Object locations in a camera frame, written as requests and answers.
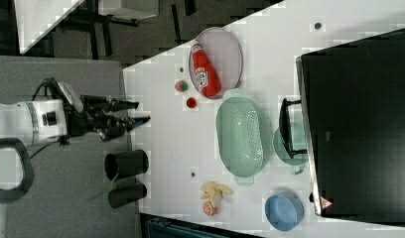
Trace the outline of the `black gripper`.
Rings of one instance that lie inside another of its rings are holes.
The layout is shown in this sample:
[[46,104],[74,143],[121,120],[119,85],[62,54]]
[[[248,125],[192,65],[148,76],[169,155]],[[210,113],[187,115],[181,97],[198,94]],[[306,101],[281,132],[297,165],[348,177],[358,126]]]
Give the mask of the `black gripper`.
[[112,112],[137,109],[138,102],[91,95],[83,95],[80,100],[83,104],[82,112],[65,111],[66,141],[91,132],[96,133],[102,141],[113,140],[123,136],[125,130],[130,132],[151,119],[150,116],[118,118],[112,115]]

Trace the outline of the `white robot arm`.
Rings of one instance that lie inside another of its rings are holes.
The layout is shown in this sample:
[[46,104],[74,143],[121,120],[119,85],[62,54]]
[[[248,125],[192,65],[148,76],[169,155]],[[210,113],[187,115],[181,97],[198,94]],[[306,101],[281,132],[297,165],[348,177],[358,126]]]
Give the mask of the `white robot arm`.
[[93,132],[106,142],[150,121],[149,116],[113,115],[138,105],[92,95],[82,95],[74,104],[62,99],[0,103],[0,139],[16,138],[26,147],[51,142],[67,145],[69,138]]

